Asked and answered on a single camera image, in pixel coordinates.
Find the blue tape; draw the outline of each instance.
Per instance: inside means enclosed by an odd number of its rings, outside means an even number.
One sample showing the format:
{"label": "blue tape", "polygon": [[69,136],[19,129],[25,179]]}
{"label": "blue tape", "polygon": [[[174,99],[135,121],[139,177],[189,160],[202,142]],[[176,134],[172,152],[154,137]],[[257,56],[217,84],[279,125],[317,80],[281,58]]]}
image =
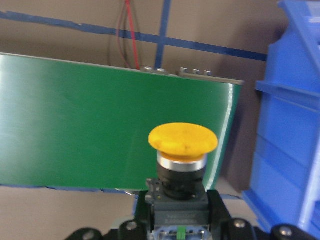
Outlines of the blue tape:
{"label": "blue tape", "polygon": [[168,22],[169,22],[169,13],[170,13],[171,0],[164,0],[163,8],[162,8],[162,16],[161,16],[161,25],[159,31],[159,42],[156,49],[155,55],[155,64],[154,68],[161,68],[162,60],[165,50]]}
{"label": "blue tape", "polygon": [[[171,0],[164,1],[160,36],[152,35],[152,34],[144,34],[141,32],[135,33],[135,38],[137,41],[158,44],[156,61],[155,61],[156,68],[160,68],[162,65],[165,45],[178,47],[178,48],[192,49],[197,51],[204,51],[204,52],[215,53],[215,54],[229,55],[229,56],[234,56],[234,57],[239,57],[244,59],[253,59],[258,61],[267,60],[267,55],[262,53],[166,37],[168,20],[169,20],[169,12],[170,12],[170,4],[171,4]],[[81,32],[92,33],[92,34],[116,35],[115,28],[109,28],[105,26],[98,26],[98,25],[91,25],[91,24],[78,24],[72,21],[41,17],[41,16],[33,16],[33,15],[11,12],[11,11],[8,11],[8,12],[0,11],[0,19],[18,21],[18,22],[36,23],[36,24],[46,24],[50,26],[69,28],[69,29],[74,29]],[[130,31],[126,31],[126,30],[120,30],[119,36],[124,39],[131,39]]]}
{"label": "blue tape", "polygon": [[210,45],[210,44],[205,44],[200,42],[186,41],[186,40],[180,40],[180,39],[169,38],[169,37],[166,38],[165,45],[184,48],[184,49],[204,51],[204,52],[209,52],[214,54],[229,55],[229,56],[240,57],[245,59],[253,59],[258,61],[267,60],[267,55],[263,53],[239,50],[239,49],[228,48],[223,46],[215,46],[215,45]]}
{"label": "blue tape", "polygon": [[85,187],[67,187],[67,186],[31,186],[31,185],[9,185],[0,184],[0,187],[16,188],[16,189],[50,189],[59,191],[71,191],[71,192],[87,192],[98,193],[103,192],[106,194],[127,194],[124,190],[117,190],[111,188],[85,188]]}
{"label": "blue tape", "polygon": [[[60,20],[55,18],[48,18],[42,16],[32,16],[23,13],[17,12],[1,12],[0,19],[25,22],[25,23],[35,23],[35,24],[46,24],[50,26],[63,27],[68,29],[74,29],[85,33],[92,34],[107,34],[107,35],[116,35],[115,28],[109,28],[105,26],[91,25],[85,23],[74,23],[72,21]],[[131,32],[126,30],[119,31],[120,38],[131,39]],[[144,34],[141,32],[135,33],[135,38],[137,41],[149,42],[157,44],[159,41],[159,36],[152,34]]]}

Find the green board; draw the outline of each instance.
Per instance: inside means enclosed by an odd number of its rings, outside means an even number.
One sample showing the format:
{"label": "green board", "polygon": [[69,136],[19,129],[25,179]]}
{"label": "green board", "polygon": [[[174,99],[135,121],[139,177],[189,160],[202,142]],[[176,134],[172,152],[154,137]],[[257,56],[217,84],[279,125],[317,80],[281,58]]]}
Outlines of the green board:
{"label": "green board", "polygon": [[220,140],[212,188],[240,85],[43,58],[0,55],[0,184],[146,189],[158,125],[187,122]]}

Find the wire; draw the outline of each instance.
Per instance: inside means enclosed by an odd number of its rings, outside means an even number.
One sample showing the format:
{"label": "wire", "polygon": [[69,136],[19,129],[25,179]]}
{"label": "wire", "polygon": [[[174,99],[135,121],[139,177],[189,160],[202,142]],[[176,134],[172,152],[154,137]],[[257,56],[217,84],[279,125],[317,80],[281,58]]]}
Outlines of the wire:
{"label": "wire", "polygon": [[138,58],[138,51],[137,51],[137,45],[136,45],[134,21],[132,18],[131,7],[130,7],[130,0],[125,0],[125,5],[126,5],[126,11],[128,13],[129,23],[130,23],[130,32],[131,32],[131,39],[132,39],[132,46],[133,46],[135,68],[139,70],[140,69],[139,58]]}
{"label": "wire", "polygon": [[117,23],[117,26],[116,26],[115,37],[116,37],[116,43],[117,43],[117,47],[118,47],[118,50],[120,52],[121,58],[124,61],[125,66],[127,68],[131,69],[132,67],[127,62],[127,59],[126,59],[126,57],[125,57],[125,55],[124,55],[124,53],[122,51],[121,44],[120,44],[120,26],[121,26],[121,23],[122,23],[123,18],[124,18],[125,10],[126,10],[126,3],[123,3],[122,9],[121,9],[121,14],[119,16],[118,23]]}

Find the blue plastic bin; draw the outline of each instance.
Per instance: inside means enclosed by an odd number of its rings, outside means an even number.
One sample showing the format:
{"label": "blue plastic bin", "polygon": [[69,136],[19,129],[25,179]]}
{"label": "blue plastic bin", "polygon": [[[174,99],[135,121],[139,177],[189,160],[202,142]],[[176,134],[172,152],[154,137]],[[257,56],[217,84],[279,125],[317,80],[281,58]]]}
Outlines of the blue plastic bin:
{"label": "blue plastic bin", "polygon": [[289,18],[269,47],[250,189],[265,231],[289,223],[320,238],[320,2],[282,1]]}

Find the screw head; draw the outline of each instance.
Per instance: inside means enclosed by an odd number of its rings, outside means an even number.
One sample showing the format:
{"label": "screw head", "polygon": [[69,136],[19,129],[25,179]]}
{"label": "screw head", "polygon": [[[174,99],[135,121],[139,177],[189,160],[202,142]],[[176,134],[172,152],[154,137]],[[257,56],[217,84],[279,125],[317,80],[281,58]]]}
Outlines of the screw head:
{"label": "screw head", "polygon": [[166,70],[164,70],[163,68],[157,68],[156,71],[160,72],[160,73],[165,73],[166,72]]}
{"label": "screw head", "polygon": [[279,232],[282,236],[286,236],[286,237],[292,236],[292,230],[287,226],[280,227]]}
{"label": "screw head", "polygon": [[180,67],[180,73],[187,73],[188,72],[188,68],[185,67]]}
{"label": "screw head", "polygon": [[211,71],[205,70],[205,71],[203,72],[203,75],[205,75],[205,76],[211,76],[212,74],[211,74]]}
{"label": "screw head", "polygon": [[137,228],[137,223],[135,222],[135,221],[131,221],[131,222],[129,222],[127,225],[126,225],[126,229],[128,230],[128,231],[132,231],[132,230],[134,230],[134,229],[136,229]]}
{"label": "screw head", "polygon": [[144,66],[143,69],[146,70],[146,71],[152,71],[153,70],[153,68],[151,66]]}
{"label": "screw head", "polygon": [[193,69],[193,70],[192,70],[192,73],[193,73],[193,74],[199,74],[199,73],[200,73],[200,70],[198,70],[198,69]]}
{"label": "screw head", "polygon": [[233,224],[238,229],[243,229],[246,226],[246,222],[242,219],[236,219]]}
{"label": "screw head", "polygon": [[82,240],[91,240],[95,237],[94,231],[90,230],[82,236]]}

